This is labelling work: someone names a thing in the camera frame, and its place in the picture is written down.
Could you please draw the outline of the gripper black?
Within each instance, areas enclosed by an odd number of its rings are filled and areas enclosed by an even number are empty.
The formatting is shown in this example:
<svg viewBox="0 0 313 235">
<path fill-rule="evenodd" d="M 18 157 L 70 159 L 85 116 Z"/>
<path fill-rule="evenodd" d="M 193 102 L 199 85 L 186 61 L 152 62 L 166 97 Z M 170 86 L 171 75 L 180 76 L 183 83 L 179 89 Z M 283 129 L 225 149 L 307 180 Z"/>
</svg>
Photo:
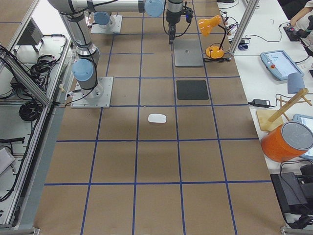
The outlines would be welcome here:
<svg viewBox="0 0 313 235">
<path fill-rule="evenodd" d="M 172 41 L 175 40 L 176 36 L 176 25 L 168 23 L 168 35 L 169 35 L 169 45 L 172 44 Z"/>
</svg>

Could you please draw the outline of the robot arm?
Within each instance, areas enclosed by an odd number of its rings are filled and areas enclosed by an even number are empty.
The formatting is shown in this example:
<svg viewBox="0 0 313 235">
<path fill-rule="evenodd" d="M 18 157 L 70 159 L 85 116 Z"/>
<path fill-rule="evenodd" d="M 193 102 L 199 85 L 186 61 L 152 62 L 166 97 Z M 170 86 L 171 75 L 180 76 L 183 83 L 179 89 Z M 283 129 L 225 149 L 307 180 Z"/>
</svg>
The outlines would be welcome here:
<svg viewBox="0 0 313 235">
<path fill-rule="evenodd" d="M 175 40 L 176 24 L 183 14 L 181 0 L 89 0 L 87 5 L 88 10 L 94 13 L 94 21 L 102 27 L 114 26 L 112 11 L 145 12 L 151 17 L 159 17 L 165 12 L 170 45 Z"/>
<path fill-rule="evenodd" d="M 97 65 L 100 52 L 92 42 L 85 12 L 105 13 L 105 5 L 114 1 L 103 0 L 50 0 L 49 3 L 60 14 L 65 27 L 76 46 L 78 59 L 72 66 L 72 73 L 80 86 L 81 99 L 90 103 L 110 100 L 112 94 L 112 77 L 98 77 Z"/>
</svg>

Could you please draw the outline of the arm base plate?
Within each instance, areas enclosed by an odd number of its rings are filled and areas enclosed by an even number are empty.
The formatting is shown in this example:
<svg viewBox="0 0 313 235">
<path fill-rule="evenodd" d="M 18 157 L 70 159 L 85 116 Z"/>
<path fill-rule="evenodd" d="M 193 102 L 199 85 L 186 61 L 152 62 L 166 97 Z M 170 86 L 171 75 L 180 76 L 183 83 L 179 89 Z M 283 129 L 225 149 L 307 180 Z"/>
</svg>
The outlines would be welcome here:
<svg viewBox="0 0 313 235">
<path fill-rule="evenodd" d="M 98 84 L 91 93 L 87 90 L 81 90 L 78 82 L 76 89 L 80 91 L 74 93 L 71 108 L 109 108 L 111 103 L 113 87 L 113 77 L 99 77 Z"/>
<path fill-rule="evenodd" d="M 91 34 L 120 34 L 122 18 L 121 15 L 109 15 L 107 12 L 95 13 Z"/>
</svg>

